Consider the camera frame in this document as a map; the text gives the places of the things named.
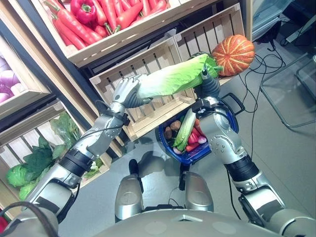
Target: orange pumpkin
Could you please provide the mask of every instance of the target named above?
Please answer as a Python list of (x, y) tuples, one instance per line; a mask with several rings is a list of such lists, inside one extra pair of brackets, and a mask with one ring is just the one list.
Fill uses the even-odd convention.
[(212, 56), (223, 70), (222, 76), (234, 76), (246, 70), (255, 57), (254, 45), (245, 36), (225, 38), (212, 51)]

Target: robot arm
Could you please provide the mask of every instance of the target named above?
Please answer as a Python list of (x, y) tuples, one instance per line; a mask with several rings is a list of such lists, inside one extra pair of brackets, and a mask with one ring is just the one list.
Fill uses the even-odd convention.
[[(26, 201), (38, 206), (58, 230), (75, 197), (71, 189), (81, 182), (82, 175), (89, 171), (92, 162), (106, 152), (111, 141), (119, 135), (123, 125), (128, 125), (125, 108), (134, 108), (149, 103), (150, 99), (136, 97), (139, 77), (120, 81), (110, 106), (99, 101), (97, 108), (100, 117), (95, 124), (65, 154), (59, 163), (54, 164)], [(30, 210), (25, 209), (7, 227), (4, 236), (46, 236), (42, 224)]]
[[(212, 78), (204, 75), (204, 80)], [(193, 104), (192, 109), (200, 118), (201, 129), (207, 134), (212, 152), (221, 159), (241, 193), (239, 202), (250, 222), (284, 236), (316, 236), (316, 221), (299, 211), (287, 209), (252, 161), (240, 137), (230, 127), (225, 105), (217, 99), (218, 90), (206, 95)]]

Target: potato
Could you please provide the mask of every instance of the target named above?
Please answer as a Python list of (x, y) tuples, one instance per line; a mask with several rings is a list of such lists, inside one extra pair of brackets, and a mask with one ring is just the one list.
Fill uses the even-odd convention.
[(179, 131), (180, 127), (181, 127), (181, 122), (179, 120), (176, 120), (170, 125), (170, 128), (172, 131)]
[(172, 138), (172, 131), (170, 127), (166, 127), (165, 131), (164, 131), (164, 137), (169, 140)]

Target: wooden crate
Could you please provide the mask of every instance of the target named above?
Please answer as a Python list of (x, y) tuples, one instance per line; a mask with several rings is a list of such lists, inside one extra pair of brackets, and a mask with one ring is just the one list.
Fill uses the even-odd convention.
[[(244, 35), (239, 3), (214, 14), (174, 36), (181, 61), (204, 51), (211, 53), (218, 43), (231, 35)], [(220, 78), (224, 84), (232, 77)]]
[[(32, 146), (38, 145), (39, 136), (42, 135), (46, 140), (55, 145), (64, 143), (59, 136), (53, 133), (49, 124), (51, 119), (57, 118), (63, 111), (67, 110), (62, 102), (58, 101), (57, 103), (48, 106), (44, 110), (41, 110), (35, 115), (28, 117), (27, 119), (0, 133), (1, 209), (19, 200), (18, 190), (8, 184), (6, 181), (5, 175), (7, 171), (11, 167), (24, 162), (23, 157), (32, 152)], [(92, 180), (99, 177), (102, 173), (109, 170), (112, 161), (110, 156), (105, 153), (101, 156), (101, 160), (103, 165), (100, 167), (100, 173), (94, 175), (88, 180), (82, 181), (81, 187), (84, 187)], [(7, 212), (9, 218), (11, 219), (19, 213), (20, 210), (17, 208), (11, 209)]]
[(216, 2), (216, 0), (191, 0), (180, 3), (179, 0), (166, 0), (168, 9), (159, 14), (149, 17), (146, 21), (130, 26), (112, 36), (106, 37), (84, 49), (77, 50), (73, 45), (66, 46), (55, 27), (51, 23), (50, 13), (46, 6), (43, 6), (43, 0), (31, 0), (35, 9), (43, 19), (45, 25), (50, 30), (56, 42), (64, 52), (65, 56), (73, 62), (77, 67), (82, 67), (102, 56), (107, 55), (147, 34), (162, 28), (186, 15), (196, 11), (208, 4)]
[(0, 37), (0, 52), (20, 81), (11, 88), (14, 96), (0, 103), (0, 119), (2, 119), (50, 92), (24, 65), (2, 37)]
[[(150, 74), (180, 62), (180, 55), (174, 38), (170, 38), (91, 78), (90, 81), (102, 98), (107, 103), (111, 103), (115, 87), (122, 78), (136, 74)], [(173, 96), (155, 98), (150, 104), (139, 108), (128, 109), (126, 111), (131, 122), (128, 127), (124, 127), (124, 130), (130, 140), (134, 141), (182, 111), (194, 101), (195, 94), (189, 89)]]

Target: green leafy vegetable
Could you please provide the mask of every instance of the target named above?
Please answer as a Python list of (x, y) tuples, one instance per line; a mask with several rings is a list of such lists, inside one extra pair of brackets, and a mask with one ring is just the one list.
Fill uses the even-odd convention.
[(42, 171), (53, 164), (52, 151), (49, 143), (43, 137), (39, 137), (39, 146), (33, 146), (33, 153), (29, 154), (23, 159), (26, 164), (24, 166), (27, 169), (25, 175), (26, 181), (33, 181), (39, 177)]
[(26, 173), (26, 167), (22, 164), (18, 164), (9, 169), (5, 177), (9, 184), (12, 184), (14, 187), (20, 187), (28, 184), (28, 181), (25, 180)]
[(96, 159), (91, 166), (91, 169), (89, 172), (85, 173), (84, 177), (86, 179), (91, 178), (95, 174), (99, 173), (99, 168), (103, 165), (103, 162), (101, 161), (100, 158)]
[(67, 149), (80, 138), (79, 128), (66, 112), (62, 112), (58, 119), (52, 119), (50, 126), (54, 133), (63, 139)]
[(201, 54), (186, 62), (163, 68), (151, 73), (141, 82), (137, 96), (149, 98), (172, 95), (202, 83), (200, 75), (204, 65), (211, 76), (218, 76), (216, 62), (208, 54)]
[(184, 117), (183, 123), (181, 124), (179, 133), (173, 144), (173, 146), (176, 147), (179, 151), (183, 151), (185, 149), (188, 142), (188, 138), (192, 132), (195, 120), (195, 113), (192, 112), (192, 109), (188, 109)]
[(20, 189), (20, 193), (19, 193), (19, 197), (21, 201), (24, 201), (25, 198), (28, 196), (28, 194), (30, 193), (30, 191), (32, 191), (32, 189), (36, 186), (37, 182), (36, 181), (32, 181), (29, 184), (21, 187)]
[(66, 145), (57, 145), (53, 151), (53, 159), (60, 157), (67, 150)]

